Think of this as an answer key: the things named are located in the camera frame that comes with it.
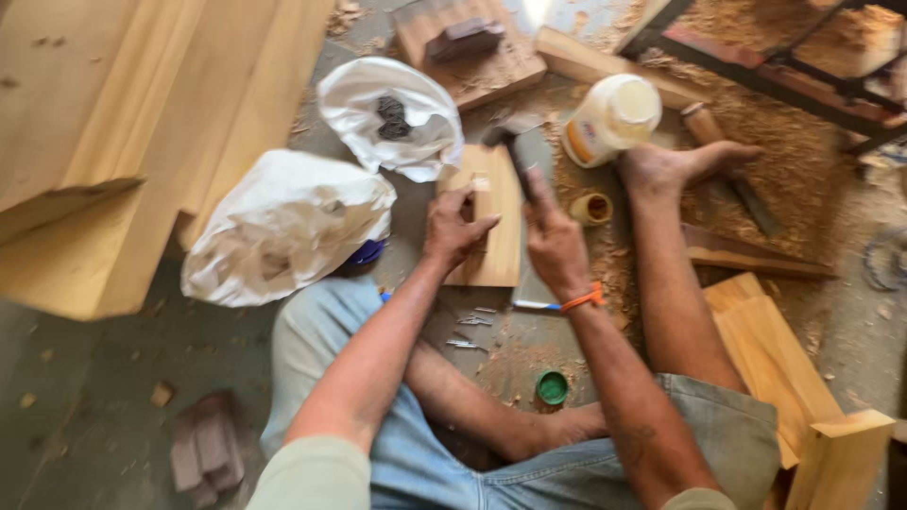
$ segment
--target glue bottle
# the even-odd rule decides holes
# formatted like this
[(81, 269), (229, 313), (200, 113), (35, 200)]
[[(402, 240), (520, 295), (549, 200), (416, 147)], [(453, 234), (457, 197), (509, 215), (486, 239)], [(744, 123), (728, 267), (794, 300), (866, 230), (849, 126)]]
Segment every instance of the glue bottle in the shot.
[(615, 74), (592, 86), (561, 127), (561, 143), (576, 164), (594, 168), (648, 142), (660, 121), (655, 87), (635, 74)]

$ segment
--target metal stand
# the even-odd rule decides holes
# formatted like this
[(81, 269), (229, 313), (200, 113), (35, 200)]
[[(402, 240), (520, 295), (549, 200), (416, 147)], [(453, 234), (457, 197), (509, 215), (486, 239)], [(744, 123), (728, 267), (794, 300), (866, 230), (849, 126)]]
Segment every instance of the metal stand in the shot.
[(905, 111), (904, 105), (866, 89), (868, 80), (891, 76), (892, 70), (907, 56), (907, 49), (903, 49), (905, 41), (902, 40), (902, 50), (890, 62), (856, 78), (836, 76), (794, 56), (797, 47), (842, 9), (873, 4), (907, 16), (907, 2), (841, 0), (790, 43), (763, 52), (721, 44), (675, 25), (675, 20), (690, 4), (690, 0), (665, 1), (657, 12), (650, 13), (640, 25), (634, 27), (621, 42), (618, 53), (635, 60), (647, 49), (656, 46), (749, 89), (868, 136), (869, 140), (849, 150), (852, 153), (862, 154), (907, 136), (907, 122), (898, 118)]

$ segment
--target wristband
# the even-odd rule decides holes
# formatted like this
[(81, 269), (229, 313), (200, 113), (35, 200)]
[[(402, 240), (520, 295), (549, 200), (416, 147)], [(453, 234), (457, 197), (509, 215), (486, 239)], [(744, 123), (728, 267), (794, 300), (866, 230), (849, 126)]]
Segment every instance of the wristband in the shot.
[(605, 299), (601, 296), (601, 282), (595, 281), (592, 283), (592, 292), (581, 297), (576, 298), (571, 301), (567, 301), (561, 305), (561, 315), (567, 313), (568, 310), (578, 307), (583, 303), (590, 302), (596, 306), (602, 306), (605, 304)]

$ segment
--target man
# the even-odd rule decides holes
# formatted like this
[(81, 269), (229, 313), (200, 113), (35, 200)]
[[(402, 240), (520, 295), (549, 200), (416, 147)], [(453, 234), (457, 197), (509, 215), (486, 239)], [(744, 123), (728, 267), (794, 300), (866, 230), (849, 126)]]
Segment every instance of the man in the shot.
[[(532, 266), (561, 303), (575, 303), (564, 315), (597, 404), (521, 412), (416, 341), (446, 275), (498, 221), (463, 220), (467, 189), (432, 203), (423, 258), (384, 306), (368, 278), (326, 279), (299, 292), (274, 330), (274, 399), (262, 437), (273, 458), (249, 508), (761, 509), (778, 468), (775, 409), (746, 394), (724, 350), (679, 215), (688, 182), (760, 153), (719, 142), (693, 152), (649, 145), (621, 158), (657, 377), (591, 298), (581, 229), (541, 173), (530, 172)], [(474, 472), (425, 417), (513, 464)]]

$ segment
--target hammer head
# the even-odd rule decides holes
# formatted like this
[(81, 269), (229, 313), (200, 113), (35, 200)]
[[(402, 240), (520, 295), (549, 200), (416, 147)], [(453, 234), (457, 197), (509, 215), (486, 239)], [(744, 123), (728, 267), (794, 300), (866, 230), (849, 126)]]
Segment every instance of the hammer head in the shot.
[(497, 147), (540, 125), (541, 118), (530, 113), (499, 114), (492, 119), (492, 125), (485, 130), (482, 143), (488, 147)]

